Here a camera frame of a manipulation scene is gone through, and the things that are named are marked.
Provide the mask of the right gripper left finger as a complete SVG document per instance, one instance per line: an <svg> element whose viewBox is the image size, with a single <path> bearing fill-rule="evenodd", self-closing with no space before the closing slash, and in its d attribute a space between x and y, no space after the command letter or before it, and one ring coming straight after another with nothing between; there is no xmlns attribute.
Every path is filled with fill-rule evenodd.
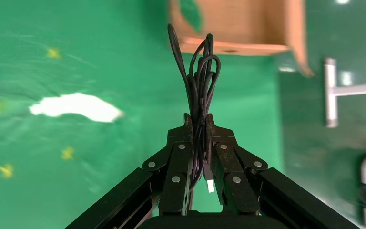
<svg viewBox="0 0 366 229"><path fill-rule="evenodd" d="M167 143L78 216L69 229L167 229L169 217L191 209L193 128L170 129Z"/></svg>

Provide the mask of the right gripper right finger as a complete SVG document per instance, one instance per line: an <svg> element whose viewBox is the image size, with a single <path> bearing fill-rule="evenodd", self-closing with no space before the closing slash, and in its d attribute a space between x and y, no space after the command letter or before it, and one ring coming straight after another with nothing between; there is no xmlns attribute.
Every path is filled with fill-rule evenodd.
<svg viewBox="0 0 366 229"><path fill-rule="evenodd" d="M353 229L282 172L240 147L233 131L206 121L207 154L223 206L225 229Z"/></svg>

